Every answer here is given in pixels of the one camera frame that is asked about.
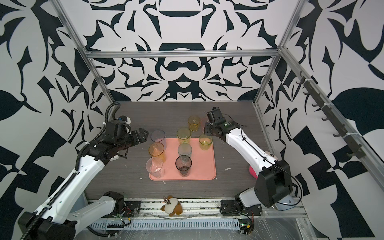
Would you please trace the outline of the light blue computer mouse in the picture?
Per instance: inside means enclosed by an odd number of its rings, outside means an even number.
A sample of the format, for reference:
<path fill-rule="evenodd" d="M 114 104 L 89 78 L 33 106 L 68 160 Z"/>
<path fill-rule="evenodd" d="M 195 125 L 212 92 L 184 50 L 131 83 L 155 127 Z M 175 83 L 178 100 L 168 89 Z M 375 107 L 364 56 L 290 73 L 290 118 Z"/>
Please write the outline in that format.
<path fill-rule="evenodd" d="M 275 207 L 279 211 L 285 211 L 294 208 L 296 204 L 297 201 L 295 199 L 293 199 L 291 196 L 286 196 L 285 198 L 277 202 L 275 204 Z"/>

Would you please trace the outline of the orange translucent glass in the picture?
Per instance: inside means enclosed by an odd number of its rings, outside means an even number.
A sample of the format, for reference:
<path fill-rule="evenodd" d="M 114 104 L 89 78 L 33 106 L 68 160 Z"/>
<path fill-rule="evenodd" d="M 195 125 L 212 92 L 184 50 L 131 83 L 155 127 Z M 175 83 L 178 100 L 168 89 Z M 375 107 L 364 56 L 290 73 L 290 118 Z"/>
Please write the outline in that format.
<path fill-rule="evenodd" d="M 152 157 L 160 158 L 163 163 L 166 162 L 165 146 L 162 143 L 153 143 L 149 147 L 149 154 Z"/>

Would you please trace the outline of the pink rectangular tray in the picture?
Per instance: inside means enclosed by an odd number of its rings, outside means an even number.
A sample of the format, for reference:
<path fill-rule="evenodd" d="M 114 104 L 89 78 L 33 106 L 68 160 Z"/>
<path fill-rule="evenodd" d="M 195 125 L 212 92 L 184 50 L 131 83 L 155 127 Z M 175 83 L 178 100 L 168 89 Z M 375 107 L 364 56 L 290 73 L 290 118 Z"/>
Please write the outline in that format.
<path fill-rule="evenodd" d="M 160 178 L 156 178 L 149 174 L 149 178 L 152 181 L 201 181 L 215 179 L 216 165 L 213 146 L 210 146 L 208 150 L 202 150 L 198 138 L 190 140 L 190 145 L 192 146 L 192 167 L 188 171 L 188 175 L 183 177 L 176 168 L 176 160 L 179 157 L 179 140 L 177 138 L 169 138 L 166 139 L 166 144 L 166 162 L 163 163 L 162 175 Z"/>

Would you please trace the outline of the green lit circuit board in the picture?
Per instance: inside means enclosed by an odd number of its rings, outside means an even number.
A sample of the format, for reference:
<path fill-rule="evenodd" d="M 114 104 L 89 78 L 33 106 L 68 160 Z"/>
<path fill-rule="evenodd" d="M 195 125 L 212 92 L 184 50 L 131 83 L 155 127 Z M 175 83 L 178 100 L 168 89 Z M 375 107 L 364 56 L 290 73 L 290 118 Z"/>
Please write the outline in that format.
<path fill-rule="evenodd" d="M 250 235 L 254 230 L 255 224 L 252 218 L 239 219 L 239 230 L 243 235 Z"/>

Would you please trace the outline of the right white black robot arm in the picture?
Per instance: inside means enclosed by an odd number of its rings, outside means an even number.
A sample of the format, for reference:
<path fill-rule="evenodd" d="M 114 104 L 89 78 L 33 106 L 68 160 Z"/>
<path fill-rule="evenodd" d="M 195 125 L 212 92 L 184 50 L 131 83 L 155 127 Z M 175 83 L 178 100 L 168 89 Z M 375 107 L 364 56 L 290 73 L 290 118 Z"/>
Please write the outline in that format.
<path fill-rule="evenodd" d="M 209 123 L 205 124 L 205 133 L 233 147 L 257 175 L 255 186 L 238 194 L 240 206 L 250 208 L 262 205 L 279 211 L 295 207 L 297 203 L 291 196 L 293 185 L 289 164 L 263 151 L 246 135 L 244 126 L 226 120 L 220 108 L 213 107 L 207 112 L 207 117 Z"/>

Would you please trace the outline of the blue translucent glass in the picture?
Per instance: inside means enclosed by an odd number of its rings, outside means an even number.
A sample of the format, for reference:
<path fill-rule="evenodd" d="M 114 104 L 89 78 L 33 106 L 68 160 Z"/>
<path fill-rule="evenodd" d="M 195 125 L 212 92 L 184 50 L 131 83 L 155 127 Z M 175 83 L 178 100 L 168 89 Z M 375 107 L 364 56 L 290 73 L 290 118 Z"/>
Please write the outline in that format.
<path fill-rule="evenodd" d="M 163 130 L 154 130 L 152 133 L 151 133 L 151 136 L 150 136 L 151 140 L 154 142 L 154 143 L 161 143 L 163 144 L 164 148 L 166 149 L 167 147 L 167 143 L 166 143 L 166 133 L 163 131 Z"/>

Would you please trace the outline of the short green glass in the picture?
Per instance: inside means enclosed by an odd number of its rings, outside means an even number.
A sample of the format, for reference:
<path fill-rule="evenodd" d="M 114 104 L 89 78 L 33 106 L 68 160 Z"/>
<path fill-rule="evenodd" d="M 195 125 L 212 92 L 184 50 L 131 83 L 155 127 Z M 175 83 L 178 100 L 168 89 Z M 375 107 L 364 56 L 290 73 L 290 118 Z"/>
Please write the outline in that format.
<path fill-rule="evenodd" d="M 199 136 L 199 143 L 200 143 L 200 148 L 203 150 L 203 151 L 207 151 L 210 149 L 210 147 L 212 146 L 212 143 L 213 143 L 213 138 L 212 136 L 208 136 L 208 135 L 205 135 L 205 134 L 201 134 Z"/>

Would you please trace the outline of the clear glass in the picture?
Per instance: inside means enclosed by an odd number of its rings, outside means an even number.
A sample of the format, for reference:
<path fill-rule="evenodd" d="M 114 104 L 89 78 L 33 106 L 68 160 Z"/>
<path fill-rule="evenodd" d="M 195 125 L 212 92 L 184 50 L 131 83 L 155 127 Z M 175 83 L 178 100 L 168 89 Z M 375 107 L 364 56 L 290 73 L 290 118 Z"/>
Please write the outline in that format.
<path fill-rule="evenodd" d="M 152 157 L 146 163 L 146 170 L 150 177 L 160 179 L 165 173 L 163 165 L 163 161 L 160 158 Z"/>

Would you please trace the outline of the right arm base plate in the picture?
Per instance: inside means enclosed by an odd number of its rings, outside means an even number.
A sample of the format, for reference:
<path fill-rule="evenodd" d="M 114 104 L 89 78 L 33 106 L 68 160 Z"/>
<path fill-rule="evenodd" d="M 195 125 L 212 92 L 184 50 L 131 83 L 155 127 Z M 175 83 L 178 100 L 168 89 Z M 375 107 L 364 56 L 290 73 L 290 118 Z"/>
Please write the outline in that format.
<path fill-rule="evenodd" d="M 252 207 L 244 207 L 237 200 L 221 200 L 220 213 L 223 216 L 235 216 L 235 215 L 246 215 L 251 216 L 261 216 L 262 215 L 262 206 L 254 205 Z"/>

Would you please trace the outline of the teal translucent glass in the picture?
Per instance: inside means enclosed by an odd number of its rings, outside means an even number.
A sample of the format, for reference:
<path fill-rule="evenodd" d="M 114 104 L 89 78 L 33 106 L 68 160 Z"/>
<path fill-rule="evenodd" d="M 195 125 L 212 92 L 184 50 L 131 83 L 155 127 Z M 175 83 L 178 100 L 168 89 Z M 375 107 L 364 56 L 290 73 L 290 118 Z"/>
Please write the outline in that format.
<path fill-rule="evenodd" d="M 191 157 L 192 155 L 192 147 L 188 143 L 180 144 L 178 147 L 178 154 L 179 156 L 188 156 Z"/>

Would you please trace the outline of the black hook rail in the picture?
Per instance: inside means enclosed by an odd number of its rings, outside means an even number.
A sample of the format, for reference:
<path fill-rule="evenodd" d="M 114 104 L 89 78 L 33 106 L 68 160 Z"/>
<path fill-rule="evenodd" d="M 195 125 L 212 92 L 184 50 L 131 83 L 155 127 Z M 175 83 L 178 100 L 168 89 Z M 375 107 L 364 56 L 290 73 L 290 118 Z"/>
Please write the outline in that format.
<path fill-rule="evenodd" d="M 297 84 L 302 85 L 307 90 L 307 92 L 304 92 L 305 95 L 313 98 L 315 104 L 312 104 L 312 106 L 324 113 L 326 117 L 322 118 L 322 121 L 329 121 L 337 131 L 337 134 L 333 134 L 333 136 L 335 138 L 342 138 L 352 151 L 347 153 L 347 156 L 357 157 L 358 159 L 365 157 L 367 154 L 363 150 L 362 144 L 357 140 L 358 133 L 348 126 L 347 120 L 342 117 L 337 107 L 329 100 L 313 79 L 305 78 L 302 76 L 302 73 L 300 73 L 300 77 L 301 79 Z"/>

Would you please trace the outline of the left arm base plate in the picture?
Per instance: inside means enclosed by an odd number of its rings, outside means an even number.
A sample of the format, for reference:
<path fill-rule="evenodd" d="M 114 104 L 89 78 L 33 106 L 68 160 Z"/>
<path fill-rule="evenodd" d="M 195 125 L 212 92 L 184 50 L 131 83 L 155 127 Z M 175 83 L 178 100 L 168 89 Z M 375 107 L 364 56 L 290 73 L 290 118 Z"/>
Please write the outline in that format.
<path fill-rule="evenodd" d="M 118 213 L 112 213 L 114 217 L 131 218 L 138 215 L 141 211 L 141 201 L 125 201 L 123 209 Z"/>

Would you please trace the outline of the brown white plush toy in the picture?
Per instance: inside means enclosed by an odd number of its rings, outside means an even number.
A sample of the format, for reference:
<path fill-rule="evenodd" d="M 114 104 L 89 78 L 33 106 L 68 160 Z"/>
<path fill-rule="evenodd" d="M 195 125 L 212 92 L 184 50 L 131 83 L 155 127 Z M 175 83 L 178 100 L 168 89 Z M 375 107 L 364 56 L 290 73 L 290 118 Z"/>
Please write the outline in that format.
<path fill-rule="evenodd" d="M 183 208 L 177 198 L 169 195 L 164 198 L 164 201 L 165 204 L 161 207 L 161 211 L 165 212 L 169 217 L 181 215 L 183 213 Z"/>

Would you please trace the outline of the tall green glass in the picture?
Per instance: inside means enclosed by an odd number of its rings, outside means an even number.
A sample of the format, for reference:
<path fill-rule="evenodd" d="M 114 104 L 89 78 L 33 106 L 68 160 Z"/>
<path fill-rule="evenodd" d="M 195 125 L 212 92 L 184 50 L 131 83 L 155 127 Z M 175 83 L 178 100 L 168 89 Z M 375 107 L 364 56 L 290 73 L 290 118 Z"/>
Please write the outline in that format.
<path fill-rule="evenodd" d="M 179 144 L 189 144 L 191 140 L 192 132 L 187 127 L 182 127 L 177 130 L 177 138 Z"/>

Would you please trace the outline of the dark grey glass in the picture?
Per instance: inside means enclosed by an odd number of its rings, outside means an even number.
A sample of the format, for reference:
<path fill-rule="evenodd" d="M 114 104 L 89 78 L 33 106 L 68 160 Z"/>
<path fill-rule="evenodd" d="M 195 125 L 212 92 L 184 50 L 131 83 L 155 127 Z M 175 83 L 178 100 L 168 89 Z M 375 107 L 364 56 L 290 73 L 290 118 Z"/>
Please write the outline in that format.
<path fill-rule="evenodd" d="M 187 155 L 181 155 L 176 159 L 175 166 L 182 177 L 187 177 L 192 167 L 192 159 Z"/>

